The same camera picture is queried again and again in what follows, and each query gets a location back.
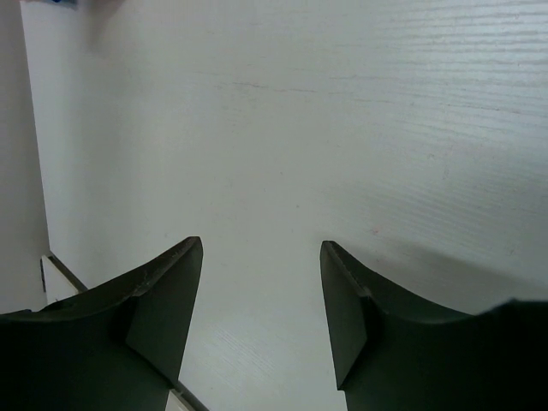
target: white wall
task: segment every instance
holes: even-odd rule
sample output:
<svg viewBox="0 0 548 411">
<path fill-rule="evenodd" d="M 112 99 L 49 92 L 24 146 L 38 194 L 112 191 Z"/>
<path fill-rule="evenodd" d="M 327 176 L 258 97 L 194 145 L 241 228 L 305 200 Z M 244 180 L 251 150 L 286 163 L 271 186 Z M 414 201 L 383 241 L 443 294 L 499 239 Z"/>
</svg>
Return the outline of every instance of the white wall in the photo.
<svg viewBox="0 0 548 411">
<path fill-rule="evenodd" d="M 21 10 L 0 2 L 0 313 L 45 304 L 44 195 Z"/>
<path fill-rule="evenodd" d="M 211 409 L 344 409 L 324 239 L 453 308 L 548 297 L 548 4 L 23 12 L 51 248 L 93 286 L 202 236 Z"/>
</svg>

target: white baseboard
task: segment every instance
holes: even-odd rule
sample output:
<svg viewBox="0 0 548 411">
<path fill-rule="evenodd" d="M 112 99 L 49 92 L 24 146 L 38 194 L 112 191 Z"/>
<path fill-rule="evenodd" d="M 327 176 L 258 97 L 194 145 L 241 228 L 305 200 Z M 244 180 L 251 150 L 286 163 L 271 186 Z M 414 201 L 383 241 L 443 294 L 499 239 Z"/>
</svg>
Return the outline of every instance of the white baseboard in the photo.
<svg viewBox="0 0 548 411">
<path fill-rule="evenodd" d="M 78 294 L 78 290 L 55 267 L 48 257 L 42 256 L 44 270 L 45 297 L 48 304 L 64 300 Z"/>
<path fill-rule="evenodd" d="M 170 391 L 168 397 L 168 403 L 165 407 L 165 411 L 192 411 L 190 408 L 186 408 L 182 405 L 182 402 Z"/>
</svg>

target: black object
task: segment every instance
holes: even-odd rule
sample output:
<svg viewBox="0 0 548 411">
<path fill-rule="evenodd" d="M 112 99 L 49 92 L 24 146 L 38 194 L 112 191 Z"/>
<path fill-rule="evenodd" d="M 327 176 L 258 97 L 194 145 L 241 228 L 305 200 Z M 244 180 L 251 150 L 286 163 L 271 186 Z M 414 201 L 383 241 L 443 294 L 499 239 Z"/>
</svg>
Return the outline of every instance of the black object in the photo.
<svg viewBox="0 0 548 411">
<path fill-rule="evenodd" d="M 164 411 L 200 280 L 188 238 L 153 261 L 38 313 L 0 316 L 6 411 Z"/>
<path fill-rule="evenodd" d="M 320 259 L 349 411 L 548 409 L 548 303 L 471 316 L 381 277 L 335 242 Z"/>
</svg>

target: dark plastic part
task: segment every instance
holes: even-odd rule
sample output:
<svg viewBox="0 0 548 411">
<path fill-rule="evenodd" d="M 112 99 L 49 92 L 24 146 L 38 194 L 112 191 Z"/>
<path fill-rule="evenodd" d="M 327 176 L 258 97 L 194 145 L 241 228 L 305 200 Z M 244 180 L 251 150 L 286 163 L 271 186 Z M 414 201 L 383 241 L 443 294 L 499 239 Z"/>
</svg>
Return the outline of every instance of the dark plastic part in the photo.
<svg viewBox="0 0 548 411">
<path fill-rule="evenodd" d="M 83 294 L 0 316 L 0 409 L 164 411 L 200 280 L 188 238 Z"/>
<path fill-rule="evenodd" d="M 470 316 L 381 277 L 335 242 L 320 260 L 349 411 L 547 409 L 548 303 Z"/>
</svg>

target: white surface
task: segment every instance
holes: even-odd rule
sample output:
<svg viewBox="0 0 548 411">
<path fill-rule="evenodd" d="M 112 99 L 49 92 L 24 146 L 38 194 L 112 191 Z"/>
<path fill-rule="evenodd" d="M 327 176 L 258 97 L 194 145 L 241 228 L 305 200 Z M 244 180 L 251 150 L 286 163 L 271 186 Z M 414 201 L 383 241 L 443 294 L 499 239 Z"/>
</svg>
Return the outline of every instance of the white surface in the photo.
<svg viewBox="0 0 548 411">
<path fill-rule="evenodd" d="M 44 270 L 45 296 L 48 304 L 64 300 L 78 294 L 72 283 L 53 265 L 47 257 L 42 257 Z"/>
<path fill-rule="evenodd" d="M 40 309 L 48 251 L 21 11 L 0 2 L 0 313 Z"/>
<path fill-rule="evenodd" d="M 93 286 L 202 236 L 211 409 L 345 409 L 322 240 L 469 312 L 548 296 L 548 4 L 23 11 L 51 248 Z"/>
</svg>

